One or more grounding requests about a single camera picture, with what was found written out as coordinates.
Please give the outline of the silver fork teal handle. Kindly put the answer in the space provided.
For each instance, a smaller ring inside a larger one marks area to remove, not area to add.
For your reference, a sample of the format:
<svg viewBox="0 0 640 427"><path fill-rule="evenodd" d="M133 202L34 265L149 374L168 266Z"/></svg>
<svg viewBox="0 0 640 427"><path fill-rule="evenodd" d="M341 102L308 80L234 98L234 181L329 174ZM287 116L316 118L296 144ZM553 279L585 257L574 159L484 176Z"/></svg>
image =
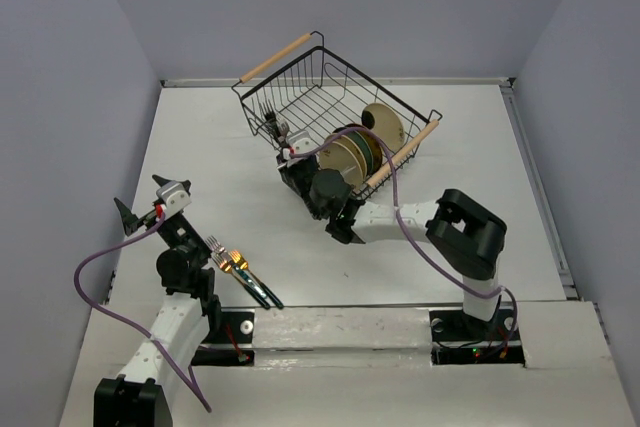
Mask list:
<svg viewBox="0 0 640 427"><path fill-rule="evenodd" d="M234 277L258 303L269 307L267 294L257 279L249 273L246 259L238 251L226 249L214 236L208 236L205 243L218 268Z"/></svg>

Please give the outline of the plain silver fork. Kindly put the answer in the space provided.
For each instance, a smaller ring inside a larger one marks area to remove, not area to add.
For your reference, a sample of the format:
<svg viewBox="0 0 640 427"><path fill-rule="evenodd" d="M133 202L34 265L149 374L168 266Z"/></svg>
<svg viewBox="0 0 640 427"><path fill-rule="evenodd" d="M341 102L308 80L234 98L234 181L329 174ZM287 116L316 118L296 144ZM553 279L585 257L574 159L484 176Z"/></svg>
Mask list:
<svg viewBox="0 0 640 427"><path fill-rule="evenodd" d="M288 145L289 124L286 121L276 119L274 121L275 138L279 145Z"/></svg>

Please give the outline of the black fork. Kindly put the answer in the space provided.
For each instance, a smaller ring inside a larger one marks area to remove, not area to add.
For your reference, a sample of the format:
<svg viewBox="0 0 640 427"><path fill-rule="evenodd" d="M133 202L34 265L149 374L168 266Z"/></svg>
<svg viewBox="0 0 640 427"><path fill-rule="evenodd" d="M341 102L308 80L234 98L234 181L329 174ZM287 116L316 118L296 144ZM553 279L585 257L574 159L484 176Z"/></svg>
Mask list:
<svg viewBox="0 0 640 427"><path fill-rule="evenodd" d="M269 118L272 118L272 117L276 117L277 118L276 113L275 113L275 111L274 111L274 109L273 109L273 107L272 107L272 105L271 105L269 100L265 100L263 102L260 102L259 103L259 110L260 110L260 113L261 113L261 115L263 117L263 125L264 125L266 131L269 133L268 127L266 125L266 120L269 119Z"/></svg>

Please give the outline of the gold fork dark green handle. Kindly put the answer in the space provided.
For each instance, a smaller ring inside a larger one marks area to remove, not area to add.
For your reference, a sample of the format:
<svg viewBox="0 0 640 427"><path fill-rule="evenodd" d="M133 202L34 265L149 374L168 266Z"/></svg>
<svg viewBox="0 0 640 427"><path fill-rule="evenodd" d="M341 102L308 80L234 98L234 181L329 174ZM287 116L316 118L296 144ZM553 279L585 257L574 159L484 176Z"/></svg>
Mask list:
<svg viewBox="0 0 640 427"><path fill-rule="evenodd" d="M265 309L271 308L268 298L265 297L265 294L258 286L255 286L253 282L240 271L231 258L230 253L214 254L213 260L221 271L234 277L260 306Z"/></svg>

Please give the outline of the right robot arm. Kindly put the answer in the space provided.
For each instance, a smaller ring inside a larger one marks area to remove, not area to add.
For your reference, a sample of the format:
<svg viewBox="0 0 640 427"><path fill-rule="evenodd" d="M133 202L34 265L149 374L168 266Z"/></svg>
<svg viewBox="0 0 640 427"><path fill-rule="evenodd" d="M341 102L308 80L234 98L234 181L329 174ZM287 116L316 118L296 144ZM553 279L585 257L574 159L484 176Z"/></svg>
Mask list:
<svg viewBox="0 0 640 427"><path fill-rule="evenodd" d="M381 205L357 198L337 170L322 170L313 158L287 162L279 156L278 162L283 182L313 218L327 222L325 231L333 239L342 244L431 244L459 275L443 273L463 290L462 331L482 339L496 328L498 260L507 233L502 219L458 189L445 190L435 201Z"/></svg>

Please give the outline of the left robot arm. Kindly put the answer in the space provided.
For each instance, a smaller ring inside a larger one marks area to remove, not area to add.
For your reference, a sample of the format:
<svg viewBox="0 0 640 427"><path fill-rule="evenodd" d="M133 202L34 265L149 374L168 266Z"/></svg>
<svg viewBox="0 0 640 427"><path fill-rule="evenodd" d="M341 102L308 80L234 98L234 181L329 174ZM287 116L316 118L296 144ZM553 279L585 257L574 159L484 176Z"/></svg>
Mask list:
<svg viewBox="0 0 640 427"><path fill-rule="evenodd" d="M221 330L215 273L208 265L212 251L184 216L191 202L190 181L159 175L153 180L158 186L153 211L138 217L122 202L116 206L131 242L140 239L139 228L165 242L167 248L156 260L165 295L150 328L133 326L144 339L131 359L96 387L96 426L170 426L179 385L185 385L205 411L212 410L192 368L198 348Z"/></svg>

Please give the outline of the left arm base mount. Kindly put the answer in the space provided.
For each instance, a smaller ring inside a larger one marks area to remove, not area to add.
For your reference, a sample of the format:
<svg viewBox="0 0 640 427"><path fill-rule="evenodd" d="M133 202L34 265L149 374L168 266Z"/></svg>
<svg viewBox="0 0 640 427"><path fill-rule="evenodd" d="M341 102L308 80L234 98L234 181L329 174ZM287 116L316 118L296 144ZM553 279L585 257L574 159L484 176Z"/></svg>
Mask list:
<svg viewBox="0 0 640 427"><path fill-rule="evenodd" d="M191 365L194 367L248 367L254 364L253 310L222 312L221 326L210 332L201 344Z"/></svg>

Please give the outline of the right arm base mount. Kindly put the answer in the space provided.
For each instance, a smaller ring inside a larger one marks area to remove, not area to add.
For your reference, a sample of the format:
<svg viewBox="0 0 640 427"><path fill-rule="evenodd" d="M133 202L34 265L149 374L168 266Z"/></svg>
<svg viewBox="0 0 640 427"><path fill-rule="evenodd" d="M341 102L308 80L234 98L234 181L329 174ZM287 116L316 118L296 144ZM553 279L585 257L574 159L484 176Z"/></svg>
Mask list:
<svg viewBox="0 0 640 427"><path fill-rule="evenodd" d="M429 312L431 360L445 365L525 365L519 331L510 333L511 309L500 308L490 322L466 315L461 309Z"/></svg>

